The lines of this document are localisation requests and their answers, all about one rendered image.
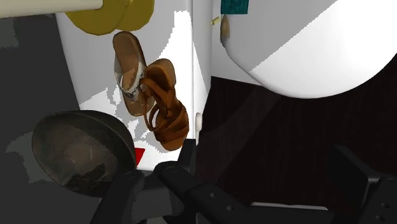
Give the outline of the yellow round object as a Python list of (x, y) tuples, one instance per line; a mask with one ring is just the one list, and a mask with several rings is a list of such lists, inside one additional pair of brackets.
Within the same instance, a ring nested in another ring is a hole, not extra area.
[(82, 31), (100, 36), (115, 29), (139, 30), (150, 21), (154, 5), (155, 0), (103, 0), (99, 9), (68, 11), (66, 15)]

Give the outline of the small red flat object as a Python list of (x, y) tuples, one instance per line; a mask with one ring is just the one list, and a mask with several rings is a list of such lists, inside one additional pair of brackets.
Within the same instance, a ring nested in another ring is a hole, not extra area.
[(144, 148), (135, 148), (135, 154), (136, 154), (136, 166), (139, 165), (143, 155), (144, 155), (145, 149)]

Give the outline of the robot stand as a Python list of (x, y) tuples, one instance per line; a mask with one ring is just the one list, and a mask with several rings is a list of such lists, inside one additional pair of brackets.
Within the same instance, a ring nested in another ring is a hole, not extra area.
[(397, 75), (377, 75), (322, 99), (285, 97), (213, 77), (200, 131), (196, 176), (242, 202), (355, 208), (327, 178), (335, 144), (397, 177)]

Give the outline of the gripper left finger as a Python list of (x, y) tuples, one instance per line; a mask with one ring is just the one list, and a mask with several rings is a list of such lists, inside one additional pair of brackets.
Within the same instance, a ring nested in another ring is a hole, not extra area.
[(166, 224), (198, 224), (184, 196), (195, 183), (196, 152), (197, 141), (186, 139), (178, 160), (158, 164), (149, 176), (123, 164), (90, 224), (147, 224), (159, 217)]

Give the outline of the cream long bar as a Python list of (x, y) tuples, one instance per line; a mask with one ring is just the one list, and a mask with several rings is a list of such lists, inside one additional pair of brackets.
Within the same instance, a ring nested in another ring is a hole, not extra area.
[(0, 0), (0, 18), (99, 9), (103, 0)]

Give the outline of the brown flat sandal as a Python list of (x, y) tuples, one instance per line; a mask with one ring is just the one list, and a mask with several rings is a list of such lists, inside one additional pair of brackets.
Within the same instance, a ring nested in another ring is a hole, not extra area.
[(140, 84), (146, 61), (139, 40), (131, 32), (119, 32), (113, 37), (113, 49), (115, 79), (127, 111), (132, 116), (143, 116), (153, 107), (154, 98), (148, 87)]

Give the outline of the orange-brown strappy sandal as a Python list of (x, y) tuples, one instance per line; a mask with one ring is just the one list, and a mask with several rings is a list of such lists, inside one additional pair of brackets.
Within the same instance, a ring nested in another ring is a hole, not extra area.
[(172, 62), (168, 59), (154, 61), (144, 70), (139, 84), (147, 128), (165, 150), (179, 149), (189, 132), (189, 120), (185, 106), (176, 97)]

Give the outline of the teal square object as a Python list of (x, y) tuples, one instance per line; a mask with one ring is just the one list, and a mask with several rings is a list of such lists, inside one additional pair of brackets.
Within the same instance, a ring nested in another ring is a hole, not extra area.
[(221, 14), (245, 15), (248, 13), (249, 0), (221, 0)]

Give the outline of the dark grey bowl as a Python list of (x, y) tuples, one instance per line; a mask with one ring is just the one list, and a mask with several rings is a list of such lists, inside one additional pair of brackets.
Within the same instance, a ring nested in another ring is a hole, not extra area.
[(102, 198), (114, 175), (137, 166), (132, 136), (116, 117), (94, 110), (54, 113), (32, 134), (39, 166), (68, 190)]

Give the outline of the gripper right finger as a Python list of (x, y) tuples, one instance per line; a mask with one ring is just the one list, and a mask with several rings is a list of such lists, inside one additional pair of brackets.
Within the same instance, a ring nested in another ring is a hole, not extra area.
[(344, 224), (397, 224), (397, 177), (376, 172), (345, 146), (335, 145), (328, 175), (356, 211)]

